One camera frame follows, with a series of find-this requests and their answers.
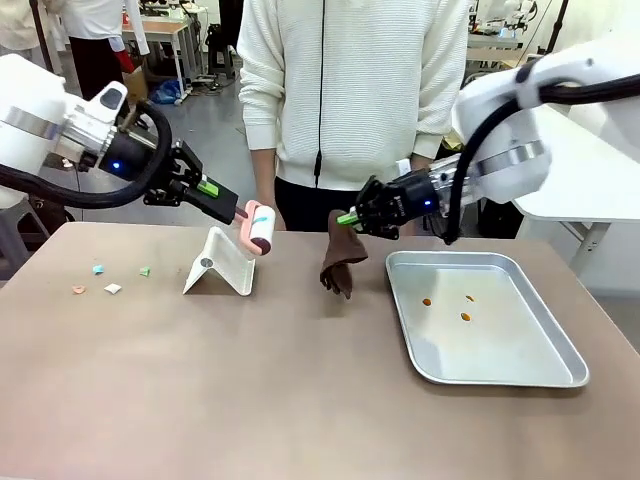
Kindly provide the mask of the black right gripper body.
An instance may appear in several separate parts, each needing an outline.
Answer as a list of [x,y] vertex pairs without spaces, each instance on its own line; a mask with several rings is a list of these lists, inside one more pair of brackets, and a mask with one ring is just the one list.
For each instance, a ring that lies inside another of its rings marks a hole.
[[440,210],[440,197],[428,170],[411,171],[394,179],[392,191],[401,223]]

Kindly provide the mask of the person's right hand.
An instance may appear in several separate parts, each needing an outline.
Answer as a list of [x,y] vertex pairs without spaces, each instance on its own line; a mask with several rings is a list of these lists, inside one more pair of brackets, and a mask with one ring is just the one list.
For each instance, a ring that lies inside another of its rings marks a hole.
[[259,193],[257,195],[257,201],[264,206],[268,206],[270,207],[274,213],[275,213],[275,226],[274,229],[276,231],[285,231],[286,230],[286,224],[284,222],[284,219],[277,207],[276,201],[275,201],[275,194],[273,192],[267,192],[267,193]]

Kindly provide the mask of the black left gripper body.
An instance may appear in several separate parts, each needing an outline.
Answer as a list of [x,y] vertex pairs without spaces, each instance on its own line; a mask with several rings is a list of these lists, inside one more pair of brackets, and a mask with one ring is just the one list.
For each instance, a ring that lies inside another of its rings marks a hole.
[[172,136],[160,135],[155,146],[133,132],[118,131],[99,162],[98,168],[128,182],[142,193],[165,188],[173,180]]

